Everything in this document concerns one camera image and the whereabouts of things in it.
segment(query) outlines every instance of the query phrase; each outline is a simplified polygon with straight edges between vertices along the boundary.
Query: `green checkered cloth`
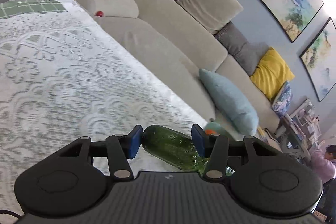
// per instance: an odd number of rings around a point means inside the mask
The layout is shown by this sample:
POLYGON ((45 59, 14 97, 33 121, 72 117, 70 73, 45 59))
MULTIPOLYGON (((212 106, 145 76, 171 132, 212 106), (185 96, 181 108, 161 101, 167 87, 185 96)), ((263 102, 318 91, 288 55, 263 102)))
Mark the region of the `green checkered cloth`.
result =
POLYGON ((45 14, 66 12, 62 3, 55 0, 10 0, 0 4, 0 19, 19 14, 45 14))

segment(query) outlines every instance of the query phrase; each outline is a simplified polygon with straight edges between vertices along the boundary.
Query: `couch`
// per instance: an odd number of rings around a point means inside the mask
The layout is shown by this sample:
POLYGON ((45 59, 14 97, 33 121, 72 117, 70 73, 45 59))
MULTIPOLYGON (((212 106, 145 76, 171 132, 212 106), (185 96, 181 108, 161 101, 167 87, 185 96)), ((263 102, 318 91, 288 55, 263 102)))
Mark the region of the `couch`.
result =
POLYGON ((214 36, 174 0, 76 0, 98 24, 204 119, 242 140, 199 79, 199 68, 230 79, 274 133, 279 118, 265 95, 214 36), (104 16, 95 16, 97 11, 104 16))

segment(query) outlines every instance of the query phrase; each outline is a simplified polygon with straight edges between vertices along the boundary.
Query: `silver screw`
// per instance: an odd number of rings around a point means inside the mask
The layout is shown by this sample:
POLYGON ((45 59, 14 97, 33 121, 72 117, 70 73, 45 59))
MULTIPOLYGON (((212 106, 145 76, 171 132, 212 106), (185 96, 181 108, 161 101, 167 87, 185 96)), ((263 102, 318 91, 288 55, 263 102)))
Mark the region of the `silver screw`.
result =
POLYGON ((130 175, 131 175, 131 172, 127 170, 117 170, 116 172, 114 172, 114 176, 119 179, 128 178, 130 175))
POLYGON ((223 173, 218 170, 210 170, 206 173, 206 175, 211 179, 220 179, 223 176, 223 173))

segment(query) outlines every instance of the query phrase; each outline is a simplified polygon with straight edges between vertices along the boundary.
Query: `black hair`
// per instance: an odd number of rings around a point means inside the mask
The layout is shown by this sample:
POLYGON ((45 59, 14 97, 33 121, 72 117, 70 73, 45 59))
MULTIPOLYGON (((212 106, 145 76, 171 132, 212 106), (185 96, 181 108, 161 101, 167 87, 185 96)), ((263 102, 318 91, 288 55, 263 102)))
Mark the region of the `black hair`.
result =
POLYGON ((326 152, 327 153, 332 153, 334 158, 336 158, 336 145, 334 145, 334 144, 329 145, 326 149, 326 152))

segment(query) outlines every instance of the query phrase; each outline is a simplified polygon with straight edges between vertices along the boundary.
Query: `red ball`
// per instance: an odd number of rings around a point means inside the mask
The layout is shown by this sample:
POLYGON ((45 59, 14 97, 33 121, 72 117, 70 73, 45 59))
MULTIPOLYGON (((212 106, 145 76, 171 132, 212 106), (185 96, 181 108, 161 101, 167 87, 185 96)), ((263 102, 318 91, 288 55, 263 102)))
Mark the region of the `red ball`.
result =
POLYGON ((96 13, 96 16, 98 16, 98 17, 103 17, 103 16, 104 16, 104 13, 103 13, 102 11, 98 11, 98 12, 96 13))

